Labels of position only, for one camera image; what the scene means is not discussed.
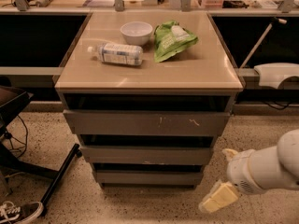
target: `speckled floor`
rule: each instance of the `speckled floor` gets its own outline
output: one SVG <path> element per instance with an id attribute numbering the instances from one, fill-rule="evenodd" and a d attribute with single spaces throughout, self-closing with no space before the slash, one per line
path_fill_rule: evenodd
<path id="1" fill-rule="evenodd" d="M 23 112 L 29 130 L 29 146 L 21 157 L 58 169 L 69 149 L 77 142 L 62 113 Z M 221 150 L 260 149 L 276 144 L 281 135 L 299 128 L 298 113 L 292 116 L 234 116 L 214 148 L 213 158 L 196 189 L 106 187 L 93 180 L 91 167 L 75 158 L 62 183 L 48 203 L 48 213 L 35 223 L 299 223 L 299 191 L 270 190 L 264 195 L 241 199 L 213 215 L 202 214 L 197 206 L 214 182 L 225 179 L 226 161 Z M 8 130 L 22 139 L 24 129 L 15 119 Z M 0 201 L 23 204 L 40 200 L 49 180 L 30 175 L 10 178 L 13 193 L 5 197 L 0 185 Z"/>

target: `green bag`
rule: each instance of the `green bag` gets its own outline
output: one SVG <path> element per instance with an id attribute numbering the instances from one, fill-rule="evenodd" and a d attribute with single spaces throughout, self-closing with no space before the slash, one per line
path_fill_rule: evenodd
<path id="1" fill-rule="evenodd" d="M 167 21 L 157 26 L 154 35 L 156 63 L 169 59 L 198 41 L 195 34 L 181 28 L 177 21 Z"/>

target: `person's foot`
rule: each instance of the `person's foot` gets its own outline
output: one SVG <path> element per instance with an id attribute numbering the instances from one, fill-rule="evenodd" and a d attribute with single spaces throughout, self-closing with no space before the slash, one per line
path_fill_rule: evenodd
<path id="1" fill-rule="evenodd" d="M 34 202 L 16 206 L 10 201 L 0 205 L 1 224 L 27 224 L 37 219 L 44 210 L 43 203 Z"/>

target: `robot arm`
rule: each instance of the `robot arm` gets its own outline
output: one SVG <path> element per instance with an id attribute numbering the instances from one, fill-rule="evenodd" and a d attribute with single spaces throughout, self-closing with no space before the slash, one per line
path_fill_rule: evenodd
<path id="1" fill-rule="evenodd" d="M 299 130 L 283 134 L 275 147 L 237 152 L 224 149 L 229 182 L 218 182 L 199 204 L 214 212 L 239 198 L 239 193 L 262 194 L 269 189 L 299 189 Z"/>

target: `bowl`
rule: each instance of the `bowl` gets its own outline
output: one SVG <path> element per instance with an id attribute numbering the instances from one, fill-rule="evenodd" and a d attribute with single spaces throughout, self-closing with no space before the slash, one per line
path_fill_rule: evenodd
<path id="1" fill-rule="evenodd" d="M 132 21 L 121 27 L 121 33 L 127 44 L 143 46 L 150 40 L 152 26 L 143 21 Z"/>

